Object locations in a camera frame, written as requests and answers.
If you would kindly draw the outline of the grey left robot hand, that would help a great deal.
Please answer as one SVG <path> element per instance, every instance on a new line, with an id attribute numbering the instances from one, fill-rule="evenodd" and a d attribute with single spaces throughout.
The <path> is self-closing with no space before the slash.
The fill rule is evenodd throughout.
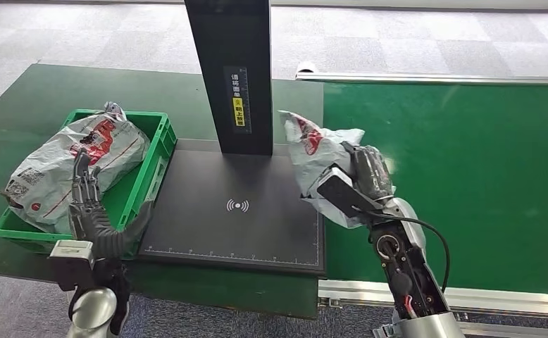
<path id="1" fill-rule="evenodd" d="M 92 243 L 95 258 L 120 258 L 149 224 L 154 202 L 145 201 L 133 221 L 124 230 L 116 230 L 100 201 L 101 169 L 96 166 L 90 170 L 90 161 L 86 149 L 79 149 L 73 166 L 72 201 L 68 207 L 70 230 L 76 240 Z"/>

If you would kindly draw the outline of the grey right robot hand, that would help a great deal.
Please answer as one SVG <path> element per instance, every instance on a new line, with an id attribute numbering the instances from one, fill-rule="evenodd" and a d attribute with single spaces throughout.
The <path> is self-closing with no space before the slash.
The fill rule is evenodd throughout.
<path id="1" fill-rule="evenodd" d="M 347 141 L 341 145 L 349 153 L 356 188 L 374 201 L 392 198 L 392 178 L 380 151 L 374 146 L 355 146 Z"/>

